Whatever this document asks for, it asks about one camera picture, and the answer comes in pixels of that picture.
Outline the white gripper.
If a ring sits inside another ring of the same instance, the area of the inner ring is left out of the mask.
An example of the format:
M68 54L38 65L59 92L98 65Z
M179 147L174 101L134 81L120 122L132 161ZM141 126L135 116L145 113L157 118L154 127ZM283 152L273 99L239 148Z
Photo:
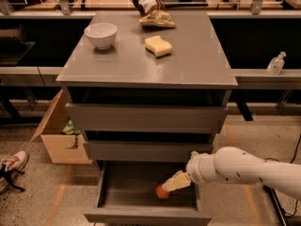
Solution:
M186 172L177 171L163 183L163 190L171 192L188 187L191 185L191 180L195 184L208 184L219 180L212 154L191 152L190 159L186 164Z

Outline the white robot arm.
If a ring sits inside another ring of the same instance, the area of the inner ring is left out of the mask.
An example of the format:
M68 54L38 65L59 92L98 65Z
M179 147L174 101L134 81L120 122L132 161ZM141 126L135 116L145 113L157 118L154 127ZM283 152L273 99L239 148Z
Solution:
M189 187L191 183L204 186L219 182L261 183L301 200L301 166L297 164L261 159L235 147L223 147L211 154L192 152L185 168L186 172L179 170L157 186L159 199L167 199L170 192Z

